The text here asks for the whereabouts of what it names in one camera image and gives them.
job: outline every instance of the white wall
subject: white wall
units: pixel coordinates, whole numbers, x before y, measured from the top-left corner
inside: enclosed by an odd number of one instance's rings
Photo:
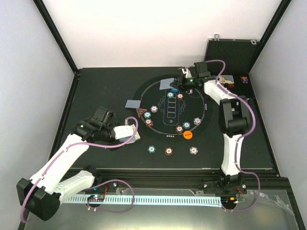
[[[44,0],[76,65],[188,66],[207,40],[260,39],[281,0]]]
[[[292,0],[250,75],[281,171],[307,225],[307,1]]]
[[[0,6],[0,229],[15,230],[16,184],[46,162],[73,73],[33,1]]]

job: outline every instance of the triangle sign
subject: triangle sign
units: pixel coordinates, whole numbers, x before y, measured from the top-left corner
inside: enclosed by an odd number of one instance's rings
[[[139,118],[147,111],[147,109],[136,109]]]

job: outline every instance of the gray wall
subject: gray wall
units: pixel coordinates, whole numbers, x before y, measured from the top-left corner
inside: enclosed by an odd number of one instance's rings
[[[307,1],[292,0],[250,75],[281,175],[307,224]]]
[[[16,183],[46,162],[73,73],[33,1],[0,6],[0,229],[15,230]]]

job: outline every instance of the orange dealer button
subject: orange dealer button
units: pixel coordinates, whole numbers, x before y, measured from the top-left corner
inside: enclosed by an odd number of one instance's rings
[[[192,134],[191,131],[185,131],[185,132],[183,133],[183,137],[184,137],[185,139],[187,139],[187,140],[191,139],[192,136],[193,136],[193,134]]]

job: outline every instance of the robotic arm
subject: robotic arm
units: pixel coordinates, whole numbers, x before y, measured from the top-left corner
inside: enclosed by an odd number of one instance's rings
[[[192,88],[203,89],[204,93],[219,105],[219,128],[224,136],[224,160],[221,166],[224,175],[218,184],[220,191],[229,192],[229,185],[232,182],[235,184],[240,182],[240,171],[235,164],[235,148],[237,143],[236,160],[240,167],[243,138],[239,139],[239,137],[245,134],[250,127],[250,114],[241,101],[229,95],[229,91],[210,75],[205,61],[194,63],[194,65],[195,77],[192,77],[188,68],[182,68],[183,74],[174,80],[170,86],[183,91]]]
[[[78,122],[47,164],[29,180],[23,178],[18,182],[20,204],[23,204],[30,189],[37,183],[25,207],[42,220],[48,220],[65,200],[91,187],[98,178],[98,171],[90,166],[60,181],[72,164],[88,150],[90,144],[87,143],[104,141],[116,145],[121,138],[133,135],[133,126],[113,126],[110,123],[113,115],[113,112],[99,107],[93,117]]]

